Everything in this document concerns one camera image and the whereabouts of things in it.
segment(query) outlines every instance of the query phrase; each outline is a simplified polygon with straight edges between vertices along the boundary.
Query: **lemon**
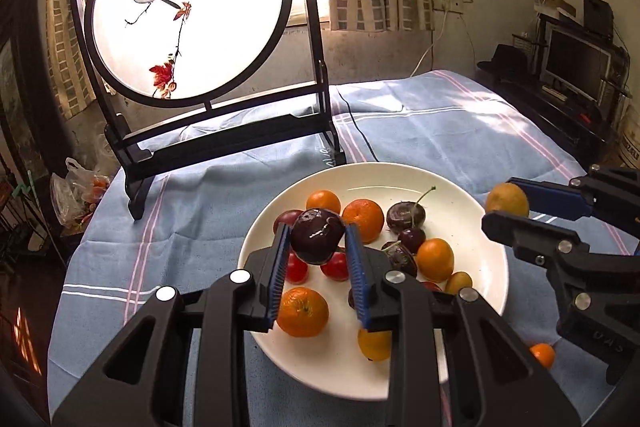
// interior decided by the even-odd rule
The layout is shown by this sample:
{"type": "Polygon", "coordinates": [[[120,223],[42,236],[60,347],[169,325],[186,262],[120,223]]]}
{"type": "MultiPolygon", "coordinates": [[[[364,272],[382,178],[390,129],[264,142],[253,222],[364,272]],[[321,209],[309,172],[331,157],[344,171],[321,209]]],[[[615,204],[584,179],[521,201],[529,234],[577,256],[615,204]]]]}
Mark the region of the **lemon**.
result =
{"type": "Polygon", "coordinates": [[[529,217],[529,200],[524,191],[513,183],[495,185],[486,198],[484,209],[487,212],[501,210],[515,216],[529,217]]]}
{"type": "Polygon", "coordinates": [[[369,360],[380,362],[391,356],[391,331],[358,330],[358,346],[369,360]]]}

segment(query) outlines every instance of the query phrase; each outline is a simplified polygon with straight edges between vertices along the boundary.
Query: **television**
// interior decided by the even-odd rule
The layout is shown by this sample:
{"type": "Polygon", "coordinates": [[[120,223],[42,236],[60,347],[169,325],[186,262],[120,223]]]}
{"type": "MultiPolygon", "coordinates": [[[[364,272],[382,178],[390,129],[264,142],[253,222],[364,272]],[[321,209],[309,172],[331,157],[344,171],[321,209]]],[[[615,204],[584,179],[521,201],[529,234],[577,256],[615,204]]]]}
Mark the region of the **television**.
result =
{"type": "Polygon", "coordinates": [[[608,51],[558,28],[551,30],[543,72],[569,89],[600,105],[610,67],[608,51]]]}

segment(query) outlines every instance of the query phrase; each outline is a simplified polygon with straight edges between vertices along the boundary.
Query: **red fruit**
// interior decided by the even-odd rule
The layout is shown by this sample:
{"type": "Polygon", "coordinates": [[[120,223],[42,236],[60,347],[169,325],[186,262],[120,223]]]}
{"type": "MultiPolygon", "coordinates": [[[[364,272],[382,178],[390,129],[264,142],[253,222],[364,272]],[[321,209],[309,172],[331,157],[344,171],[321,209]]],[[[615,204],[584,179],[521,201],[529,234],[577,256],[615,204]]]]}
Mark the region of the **red fruit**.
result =
{"type": "Polygon", "coordinates": [[[276,217],[275,221],[273,221],[273,233],[276,233],[280,223],[287,223],[287,225],[293,227],[293,224],[296,222],[296,219],[298,219],[300,214],[302,214],[302,210],[285,210],[282,214],[276,217]]]}
{"type": "Polygon", "coordinates": [[[432,292],[441,292],[442,291],[440,286],[438,286],[436,283],[431,282],[431,281],[422,281],[422,285],[425,286],[425,288],[430,289],[432,292]]]}
{"type": "Polygon", "coordinates": [[[287,261],[287,274],[285,279],[291,284],[302,284],[306,281],[306,277],[309,274],[309,265],[304,261],[300,261],[298,256],[289,251],[289,260],[287,261]]]}
{"type": "Polygon", "coordinates": [[[341,282],[349,278],[347,256],[341,252],[335,252],[329,261],[320,266],[320,269],[333,281],[341,282]]]}

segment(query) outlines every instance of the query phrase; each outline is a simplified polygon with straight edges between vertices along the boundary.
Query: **silver screw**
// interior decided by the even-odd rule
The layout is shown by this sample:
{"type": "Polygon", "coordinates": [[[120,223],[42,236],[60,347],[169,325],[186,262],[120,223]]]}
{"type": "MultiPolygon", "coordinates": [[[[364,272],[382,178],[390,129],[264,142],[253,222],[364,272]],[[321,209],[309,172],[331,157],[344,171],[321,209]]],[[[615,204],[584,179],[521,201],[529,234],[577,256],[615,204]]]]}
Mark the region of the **silver screw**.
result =
{"type": "Polygon", "coordinates": [[[236,284],[242,284],[251,279],[251,274],[247,270],[235,270],[229,274],[229,279],[236,284]]]}
{"type": "Polygon", "coordinates": [[[462,290],[458,292],[458,295],[460,295],[460,298],[466,302],[475,302],[480,296],[476,290],[469,287],[462,288],[462,290]]]}
{"type": "Polygon", "coordinates": [[[571,241],[567,241],[563,239],[558,243],[558,251],[562,253],[569,253],[574,249],[574,245],[572,245],[571,241]]]}
{"type": "Polygon", "coordinates": [[[388,280],[391,284],[399,284],[404,282],[406,279],[406,275],[404,272],[399,270],[391,270],[385,273],[385,279],[388,280]]]}
{"type": "Polygon", "coordinates": [[[170,301],[175,297],[175,288],[171,288],[171,286],[162,286],[162,288],[158,288],[156,292],[156,298],[159,301],[170,301]]]}
{"type": "Polygon", "coordinates": [[[575,307],[581,311],[585,311],[589,306],[591,306],[591,296],[588,293],[580,293],[575,298],[575,307]]]}

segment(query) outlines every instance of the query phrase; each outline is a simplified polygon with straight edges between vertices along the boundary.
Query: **speaker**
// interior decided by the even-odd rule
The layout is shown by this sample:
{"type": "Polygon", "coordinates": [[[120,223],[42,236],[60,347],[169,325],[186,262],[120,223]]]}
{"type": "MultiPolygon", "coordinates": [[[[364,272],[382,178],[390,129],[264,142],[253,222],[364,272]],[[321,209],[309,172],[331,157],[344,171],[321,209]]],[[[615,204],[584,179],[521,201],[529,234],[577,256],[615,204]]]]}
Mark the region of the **speaker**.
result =
{"type": "Polygon", "coordinates": [[[584,0],[584,27],[613,41],[613,12],[609,3],[602,0],[584,0]]]}

